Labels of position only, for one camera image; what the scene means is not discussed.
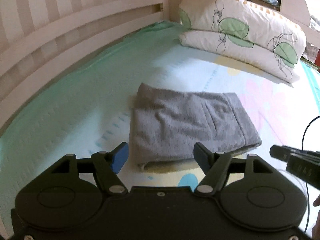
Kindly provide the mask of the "folded floral quilt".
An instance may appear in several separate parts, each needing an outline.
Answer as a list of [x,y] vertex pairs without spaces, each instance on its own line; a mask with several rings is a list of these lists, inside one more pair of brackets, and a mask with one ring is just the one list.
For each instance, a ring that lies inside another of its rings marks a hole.
[[306,47],[302,28],[280,13],[246,0],[182,0],[183,46],[217,53],[288,83]]

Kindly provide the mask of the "white wooden bed rail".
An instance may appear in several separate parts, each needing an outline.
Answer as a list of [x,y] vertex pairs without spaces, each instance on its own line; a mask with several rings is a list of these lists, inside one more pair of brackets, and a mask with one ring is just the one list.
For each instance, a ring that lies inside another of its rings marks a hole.
[[1,131],[75,64],[158,21],[180,0],[1,0]]

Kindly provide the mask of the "grey knit pants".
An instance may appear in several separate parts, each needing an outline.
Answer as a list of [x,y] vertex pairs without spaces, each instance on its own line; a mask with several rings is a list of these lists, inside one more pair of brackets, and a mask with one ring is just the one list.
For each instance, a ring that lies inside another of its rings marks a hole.
[[262,144],[236,93],[180,92],[141,83],[130,128],[135,164],[144,170],[150,164],[193,159],[197,142],[232,155]]

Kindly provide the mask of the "pastel floral bed sheet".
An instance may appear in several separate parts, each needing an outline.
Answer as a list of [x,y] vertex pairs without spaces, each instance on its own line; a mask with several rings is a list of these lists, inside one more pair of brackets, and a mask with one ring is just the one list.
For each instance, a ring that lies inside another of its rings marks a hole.
[[255,150],[279,171],[272,145],[319,150],[319,73],[301,63],[293,84],[248,64],[184,47],[178,24],[145,28],[71,72],[29,103],[1,136],[1,233],[13,233],[15,196],[67,153],[88,158],[128,141],[141,83],[185,92],[236,93],[256,126]]

